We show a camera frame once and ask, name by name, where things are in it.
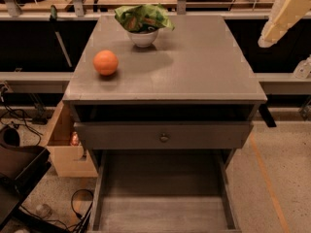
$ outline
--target open drawer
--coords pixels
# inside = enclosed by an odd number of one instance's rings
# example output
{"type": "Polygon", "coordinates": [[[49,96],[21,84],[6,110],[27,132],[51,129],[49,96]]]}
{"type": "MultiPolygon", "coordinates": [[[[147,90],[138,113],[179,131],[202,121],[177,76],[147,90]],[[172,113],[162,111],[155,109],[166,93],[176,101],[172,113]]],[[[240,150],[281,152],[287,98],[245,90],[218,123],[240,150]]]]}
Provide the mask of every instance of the open drawer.
{"type": "Polygon", "coordinates": [[[90,232],[241,232],[219,150],[103,151],[90,232]]]}

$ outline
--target cabinet top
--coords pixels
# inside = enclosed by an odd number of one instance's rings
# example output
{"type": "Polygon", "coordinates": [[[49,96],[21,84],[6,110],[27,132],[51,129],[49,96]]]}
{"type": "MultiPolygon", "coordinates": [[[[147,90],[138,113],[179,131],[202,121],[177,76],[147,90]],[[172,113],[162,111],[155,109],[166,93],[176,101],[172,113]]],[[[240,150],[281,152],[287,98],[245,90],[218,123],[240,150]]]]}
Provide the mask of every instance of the cabinet top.
{"type": "Polygon", "coordinates": [[[63,100],[265,101],[265,94],[220,16],[170,16],[175,29],[160,29],[154,43],[137,48],[113,16],[102,16],[68,84],[63,100]],[[92,59],[111,50],[117,73],[100,76],[92,59]]]}

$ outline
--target drawer front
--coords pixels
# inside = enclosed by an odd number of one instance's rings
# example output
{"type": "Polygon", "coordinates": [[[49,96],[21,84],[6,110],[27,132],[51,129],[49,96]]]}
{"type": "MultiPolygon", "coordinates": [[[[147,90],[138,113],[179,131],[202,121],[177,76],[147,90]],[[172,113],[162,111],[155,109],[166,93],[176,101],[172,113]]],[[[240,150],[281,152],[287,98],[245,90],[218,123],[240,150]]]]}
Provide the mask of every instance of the drawer front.
{"type": "Polygon", "coordinates": [[[80,140],[89,150],[240,149],[252,128],[251,122],[75,123],[80,140]]]}

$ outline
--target drawer knob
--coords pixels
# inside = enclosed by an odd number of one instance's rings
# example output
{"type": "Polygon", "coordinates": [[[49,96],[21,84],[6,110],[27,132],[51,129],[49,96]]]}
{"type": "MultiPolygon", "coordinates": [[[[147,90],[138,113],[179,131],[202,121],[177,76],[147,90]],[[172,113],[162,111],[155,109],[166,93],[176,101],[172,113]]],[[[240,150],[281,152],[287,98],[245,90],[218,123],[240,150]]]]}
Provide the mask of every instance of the drawer knob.
{"type": "Polygon", "coordinates": [[[159,137],[159,139],[163,142],[166,143],[169,140],[168,135],[166,135],[165,133],[162,133],[161,136],[159,137]]]}

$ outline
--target orange tape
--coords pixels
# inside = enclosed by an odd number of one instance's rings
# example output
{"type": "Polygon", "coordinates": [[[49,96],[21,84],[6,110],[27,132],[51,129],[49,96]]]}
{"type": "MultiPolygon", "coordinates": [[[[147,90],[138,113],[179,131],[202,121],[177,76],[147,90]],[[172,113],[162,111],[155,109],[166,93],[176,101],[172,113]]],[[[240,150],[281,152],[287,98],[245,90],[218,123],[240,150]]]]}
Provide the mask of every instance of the orange tape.
{"type": "Polygon", "coordinates": [[[251,139],[251,146],[252,146],[252,149],[256,155],[256,158],[257,158],[257,161],[259,163],[259,168],[260,168],[260,171],[261,171],[261,174],[263,176],[263,179],[265,181],[265,184],[266,184],[266,187],[268,189],[268,192],[270,194],[270,197],[271,197],[271,200],[272,200],[272,203],[273,203],[273,207],[275,209],[275,212],[280,220],[280,223],[281,223],[281,226],[283,228],[283,231],[285,233],[290,233],[290,228],[288,226],[288,223],[284,217],[284,214],[283,214],[283,211],[282,211],[282,208],[281,208],[281,205],[280,205],[280,202],[273,190],[273,187],[272,187],[272,182],[271,182],[271,179],[269,178],[269,175],[266,171],[266,167],[263,163],[263,160],[261,158],[261,155],[260,155],[260,151],[256,145],[256,141],[255,141],[255,138],[254,138],[254,134],[251,133],[251,136],[250,136],[250,139],[251,139]]]}

